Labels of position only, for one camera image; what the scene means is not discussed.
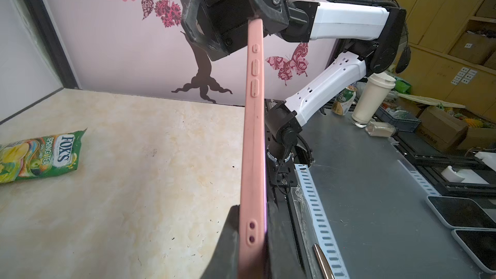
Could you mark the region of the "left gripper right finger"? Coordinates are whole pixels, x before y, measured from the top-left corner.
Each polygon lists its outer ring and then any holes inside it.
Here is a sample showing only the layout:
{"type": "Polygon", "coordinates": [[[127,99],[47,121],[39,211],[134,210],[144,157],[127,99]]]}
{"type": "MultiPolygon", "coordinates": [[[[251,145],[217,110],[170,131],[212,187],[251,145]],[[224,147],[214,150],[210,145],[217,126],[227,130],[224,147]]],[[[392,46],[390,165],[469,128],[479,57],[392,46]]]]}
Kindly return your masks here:
{"type": "Polygon", "coordinates": [[[267,218],[269,277],[307,278],[306,250],[287,205],[280,209],[275,201],[269,200],[267,218]]]}

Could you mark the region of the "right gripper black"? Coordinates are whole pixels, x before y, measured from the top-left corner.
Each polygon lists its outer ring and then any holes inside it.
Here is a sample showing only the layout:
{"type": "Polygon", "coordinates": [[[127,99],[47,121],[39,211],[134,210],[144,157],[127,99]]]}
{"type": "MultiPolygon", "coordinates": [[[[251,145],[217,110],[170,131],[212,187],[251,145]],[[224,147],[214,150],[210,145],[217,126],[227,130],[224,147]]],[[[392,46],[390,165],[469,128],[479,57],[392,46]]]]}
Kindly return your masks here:
{"type": "Polygon", "coordinates": [[[248,23],[261,19],[264,36],[308,42],[310,15],[295,0],[189,0],[182,15],[188,40],[211,61],[247,46],[248,23]]]}

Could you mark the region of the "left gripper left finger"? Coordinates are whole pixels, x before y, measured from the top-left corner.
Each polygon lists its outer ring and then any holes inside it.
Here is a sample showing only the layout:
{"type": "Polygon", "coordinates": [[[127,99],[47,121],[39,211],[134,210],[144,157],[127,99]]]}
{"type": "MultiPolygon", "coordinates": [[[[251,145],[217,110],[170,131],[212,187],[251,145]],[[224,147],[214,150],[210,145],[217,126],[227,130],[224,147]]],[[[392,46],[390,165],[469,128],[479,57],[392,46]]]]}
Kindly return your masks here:
{"type": "Polygon", "coordinates": [[[239,217],[240,206],[232,206],[220,232],[213,256],[201,279],[238,278],[239,217]]]}

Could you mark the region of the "pink phone case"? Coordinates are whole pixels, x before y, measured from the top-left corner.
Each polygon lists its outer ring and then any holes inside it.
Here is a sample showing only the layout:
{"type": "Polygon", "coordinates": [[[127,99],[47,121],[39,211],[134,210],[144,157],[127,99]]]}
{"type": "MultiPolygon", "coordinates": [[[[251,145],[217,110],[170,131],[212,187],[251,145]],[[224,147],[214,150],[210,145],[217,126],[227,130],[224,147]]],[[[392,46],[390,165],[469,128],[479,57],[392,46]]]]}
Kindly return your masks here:
{"type": "Polygon", "coordinates": [[[266,251],[266,147],[264,29],[248,23],[242,178],[239,217],[239,278],[263,278],[266,251]]]}

